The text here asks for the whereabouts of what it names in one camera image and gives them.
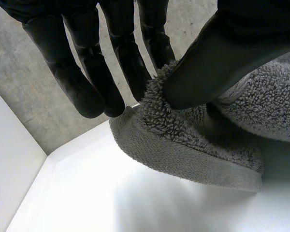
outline gray towel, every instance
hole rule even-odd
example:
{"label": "gray towel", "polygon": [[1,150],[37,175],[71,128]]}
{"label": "gray towel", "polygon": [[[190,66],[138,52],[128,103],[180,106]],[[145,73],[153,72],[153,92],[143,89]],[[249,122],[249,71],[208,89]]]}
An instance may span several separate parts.
{"label": "gray towel", "polygon": [[214,104],[246,131],[290,142],[290,52],[248,74]]}
{"label": "gray towel", "polygon": [[[282,134],[275,137],[277,130],[274,130],[273,136],[268,136],[264,130],[278,128],[275,120],[251,118],[255,117],[260,106],[264,106],[264,102],[259,100],[265,92],[269,91],[272,98],[285,97],[283,94],[273,94],[270,87],[275,83],[280,86],[281,79],[286,80],[290,76],[290,64],[285,62],[288,58],[281,60],[280,63],[279,59],[271,61],[244,77],[220,96],[214,102],[215,106],[202,105],[182,111],[172,110],[162,97],[163,83],[175,64],[165,66],[149,83],[140,106],[128,107],[122,116],[110,120],[114,138],[127,155],[154,170],[199,183],[257,191],[261,186],[262,174],[258,147],[252,134],[233,123],[265,137],[286,138]],[[270,85],[266,81],[258,81],[265,74],[270,78]],[[271,99],[271,102],[275,104],[277,101]],[[288,98],[279,101],[279,104],[285,109],[289,104]],[[271,109],[267,114],[259,114],[268,115],[279,115],[280,118],[276,117],[278,121],[282,124],[287,122],[283,128],[286,131],[290,129],[290,111],[277,113]]]}

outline gray concrete surface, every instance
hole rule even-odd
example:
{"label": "gray concrete surface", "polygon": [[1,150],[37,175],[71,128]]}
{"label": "gray concrete surface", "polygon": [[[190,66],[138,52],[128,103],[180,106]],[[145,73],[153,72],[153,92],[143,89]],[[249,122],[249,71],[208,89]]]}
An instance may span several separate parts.
{"label": "gray concrete surface", "polygon": [[[217,0],[170,0],[166,32],[177,59],[196,38],[216,11]],[[127,105],[136,103],[112,50],[102,10],[101,47],[113,78]],[[135,37],[149,72],[155,71],[142,41],[137,4]],[[42,149],[50,154],[59,146],[108,119],[81,117],[57,85],[42,55],[21,24],[0,8],[0,95],[25,125]]]}

